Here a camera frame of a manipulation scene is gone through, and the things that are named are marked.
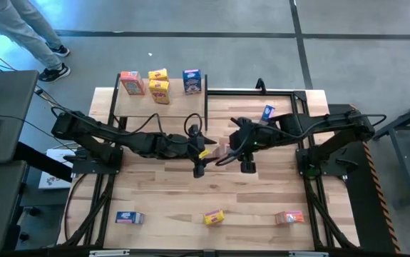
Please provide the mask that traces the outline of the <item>black platform hazard-striped edge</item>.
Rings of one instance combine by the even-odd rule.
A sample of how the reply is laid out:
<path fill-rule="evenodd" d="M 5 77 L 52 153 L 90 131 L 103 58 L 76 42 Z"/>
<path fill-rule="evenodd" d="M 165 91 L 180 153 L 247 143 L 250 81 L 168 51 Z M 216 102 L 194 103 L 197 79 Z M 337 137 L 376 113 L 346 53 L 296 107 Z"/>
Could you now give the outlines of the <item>black platform hazard-striped edge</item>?
<path fill-rule="evenodd" d="M 350 143 L 335 156 L 358 164 L 348 175 L 346 186 L 360 246 L 367 251 L 400 253 L 368 143 Z"/>

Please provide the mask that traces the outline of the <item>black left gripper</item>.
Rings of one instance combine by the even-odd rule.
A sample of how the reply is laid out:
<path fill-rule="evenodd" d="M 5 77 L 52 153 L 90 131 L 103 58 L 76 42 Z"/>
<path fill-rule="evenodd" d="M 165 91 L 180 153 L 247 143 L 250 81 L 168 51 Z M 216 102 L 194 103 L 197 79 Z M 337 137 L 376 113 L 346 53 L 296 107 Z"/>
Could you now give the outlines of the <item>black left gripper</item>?
<path fill-rule="evenodd" d="M 176 156 L 178 159 L 197 160 L 200 158 L 200 154 L 205 150 L 205 145 L 217 144 L 216 141 L 205 137 L 197 124 L 191 125 L 187 133 L 187 136 L 180 134 L 175 135 L 175 140 L 179 142 Z M 221 157 L 205 158 L 204 163 L 218 162 L 221 159 Z"/>

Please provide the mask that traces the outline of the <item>yellow Corn Pops cereal box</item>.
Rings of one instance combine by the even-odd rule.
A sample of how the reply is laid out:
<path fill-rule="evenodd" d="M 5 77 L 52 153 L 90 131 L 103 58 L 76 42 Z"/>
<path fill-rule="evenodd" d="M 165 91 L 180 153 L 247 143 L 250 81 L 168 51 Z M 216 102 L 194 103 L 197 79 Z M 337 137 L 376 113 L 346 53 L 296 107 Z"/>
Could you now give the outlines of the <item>yellow Corn Pops cereal box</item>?
<path fill-rule="evenodd" d="M 222 209 L 214 210 L 203 215 L 204 224 L 212 226 L 225 220 Z"/>
<path fill-rule="evenodd" d="M 154 71 L 149 71 L 148 78 L 149 80 L 168 81 L 169 80 L 168 71 L 167 69 L 158 69 Z"/>
<path fill-rule="evenodd" d="M 170 103 L 170 83 L 168 81 L 150 80 L 148 88 L 154 102 L 158 104 Z"/>

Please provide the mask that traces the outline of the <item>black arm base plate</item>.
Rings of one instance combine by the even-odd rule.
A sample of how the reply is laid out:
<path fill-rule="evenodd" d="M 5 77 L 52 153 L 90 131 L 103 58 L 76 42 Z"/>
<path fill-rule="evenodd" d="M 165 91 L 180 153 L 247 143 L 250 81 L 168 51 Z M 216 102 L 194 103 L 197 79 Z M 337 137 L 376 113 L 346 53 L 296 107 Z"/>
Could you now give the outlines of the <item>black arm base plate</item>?
<path fill-rule="evenodd" d="M 70 162 L 73 164 L 72 172 L 76 174 L 117 174 L 121 169 L 123 159 L 123 149 L 117 148 L 110 161 L 106 162 L 101 158 L 92 157 L 91 152 L 83 147 L 79 147 L 72 156 Z"/>
<path fill-rule="evenodd" d="M 333 153 L 323 146 L 297 149 L 295 157 L 299 174 L 306 178 L 347 175 L 347 168 L 354 162 L 332 157 Z"/>

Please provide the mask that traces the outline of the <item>person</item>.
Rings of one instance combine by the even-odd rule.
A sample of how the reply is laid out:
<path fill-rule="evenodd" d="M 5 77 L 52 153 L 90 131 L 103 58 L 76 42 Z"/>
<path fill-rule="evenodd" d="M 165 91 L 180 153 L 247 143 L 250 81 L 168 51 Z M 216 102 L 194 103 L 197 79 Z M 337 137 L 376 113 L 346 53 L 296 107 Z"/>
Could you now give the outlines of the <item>person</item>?
<path fill-rule="evenodd" d="M 0 34 L 24 47 L 45 66 L 39 81 L 52 83 L 70 74 L 71 69 L 61 60 L 70 50 L 29 0 L 0 0 Z"/>

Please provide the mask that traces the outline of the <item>orange Mini Wheats cereal box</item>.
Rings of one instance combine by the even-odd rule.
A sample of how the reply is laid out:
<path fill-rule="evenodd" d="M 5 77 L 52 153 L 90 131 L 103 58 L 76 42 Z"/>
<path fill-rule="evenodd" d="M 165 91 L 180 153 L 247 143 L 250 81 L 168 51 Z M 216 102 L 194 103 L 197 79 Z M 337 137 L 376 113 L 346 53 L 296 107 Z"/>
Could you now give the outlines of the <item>orange Mini Wheats cereal box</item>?
<path fill-rule="evenodd" d="M 120 72 L 120 82 L 129 95 L 145 94 L 145 84 L 138 71 Z"/>
<path fill-rule="evenodd" d="M 303 223 L 304 216 L 301 211 L 282 211 L 275 214 L 275 222 L 277 225 L 287 223 Z"/>

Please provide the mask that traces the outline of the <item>white printed box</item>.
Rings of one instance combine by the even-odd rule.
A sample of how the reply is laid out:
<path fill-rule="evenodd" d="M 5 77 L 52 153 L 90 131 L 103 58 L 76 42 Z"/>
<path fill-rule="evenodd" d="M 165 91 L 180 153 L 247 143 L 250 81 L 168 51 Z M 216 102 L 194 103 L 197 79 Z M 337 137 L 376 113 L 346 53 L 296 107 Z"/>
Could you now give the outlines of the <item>white printed box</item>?
<path fill-rule="evenodd" d="M 74 156 L 74 151 L 68 149 L 48 149 L 46 155 L 55 161 L 59 161 L 62 164 L 72 168 L 73 164 L 64 159 L 64 156 Z M 49 173 L 42 172 L 39 180 L 38 189 L 51 190 L 51 189 L 65 189 L 70 188 L 71 183 L 62 179 L 56 178 Z"/>

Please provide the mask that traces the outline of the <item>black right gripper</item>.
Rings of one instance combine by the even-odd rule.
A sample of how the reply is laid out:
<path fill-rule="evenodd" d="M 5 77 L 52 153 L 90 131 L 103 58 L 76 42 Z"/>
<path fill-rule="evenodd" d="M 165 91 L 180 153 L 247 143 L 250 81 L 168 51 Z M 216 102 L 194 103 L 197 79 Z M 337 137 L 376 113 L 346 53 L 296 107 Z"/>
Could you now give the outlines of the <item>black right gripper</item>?
<path fill-rule="evenodd" d="M 244 150 L 246 145 L 254 137 L 256 130 L 261 126 L 248 118 L 231 118 L 231 122 L 237 125 L 238 130 L 230 134 L 231 155 L 224 157 L 223 161 L 234 161 Z"/>

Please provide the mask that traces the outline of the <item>black aluminium rig frame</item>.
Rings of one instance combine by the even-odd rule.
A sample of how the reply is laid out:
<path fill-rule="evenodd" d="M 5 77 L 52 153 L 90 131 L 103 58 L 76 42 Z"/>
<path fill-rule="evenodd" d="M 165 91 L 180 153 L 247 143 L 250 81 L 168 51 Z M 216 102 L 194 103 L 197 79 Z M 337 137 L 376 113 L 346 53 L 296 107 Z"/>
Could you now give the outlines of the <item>black aluminium rig frame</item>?
<path fill-rule="evenodd" d="M 245 89 L 239 96 L 222 90 L 207 96 L 208 138 L 227 143 L 235 130 L 231 118 L 258 119 L 266 105 L 278 114 L 289 113 L 298 96 L 284 90 L 263 96 Z M 148 117 L 119 117 L 130 130 L 144 126 L 155 131 Z M 168 133 L 182 133 L 185 118 L 162 117 Z M 189 161 L 142 158 L 125 150 L 114 183 L 108 222 L 103 229 L 105 248 L 188 250 L 311 250 L 309 220 L 279 226 L 281 211 L 307 212 L 304 182 L 297 172 L 296 146 L 255 154 L 257 172 L 243 174 L 238 162 L 217 167 L 209 164 L 202 178 L 194 178 Z M 225 220 L 204 224 L 205 213 L 222 209 Z M 116 223 L 118 211 L 144 214 L 143 224 Z"/>

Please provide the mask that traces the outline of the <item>blue Frosted Flakes cereal box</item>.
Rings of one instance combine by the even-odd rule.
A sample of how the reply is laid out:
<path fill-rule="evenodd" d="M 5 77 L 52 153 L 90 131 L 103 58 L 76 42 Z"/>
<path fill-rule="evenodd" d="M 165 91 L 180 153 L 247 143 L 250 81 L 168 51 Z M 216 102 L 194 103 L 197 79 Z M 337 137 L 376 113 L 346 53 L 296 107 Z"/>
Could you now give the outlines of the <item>blue Frosted Flakes cereal box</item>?
<path fill-rule="evenodd" d="M 143 224 L 144 214 L 135 211 L 118 211 L 116 223 Z"/>
<path fill-rule="evenodd" d="M 266 105 L 262 113 L 260 123 L 267 123 L 269 119 L 274 115 L 275 107 Z"/>
<path fill-rule="evenodd" d="M 200 94 L 202 92 L 202 76 L 200 69 L 184 70 L 183 86 L 186 95 Z"/>

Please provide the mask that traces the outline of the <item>silver metal bracket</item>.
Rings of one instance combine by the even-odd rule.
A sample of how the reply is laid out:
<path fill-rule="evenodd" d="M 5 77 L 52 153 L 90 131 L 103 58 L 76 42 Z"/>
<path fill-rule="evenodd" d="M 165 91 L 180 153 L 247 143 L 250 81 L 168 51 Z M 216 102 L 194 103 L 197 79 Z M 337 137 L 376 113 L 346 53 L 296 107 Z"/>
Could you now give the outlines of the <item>silver metal bracket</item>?
<path fill-rule="evenodd" d="M 88 257 L 126 257 L 129 255 L 129 249 L 113 249 L 90 251 Z"/>
<path fill-rule="evenodd" d="M 329 254 L 318 251 L 290 251 L 289 257 L 329 257 Z"/>

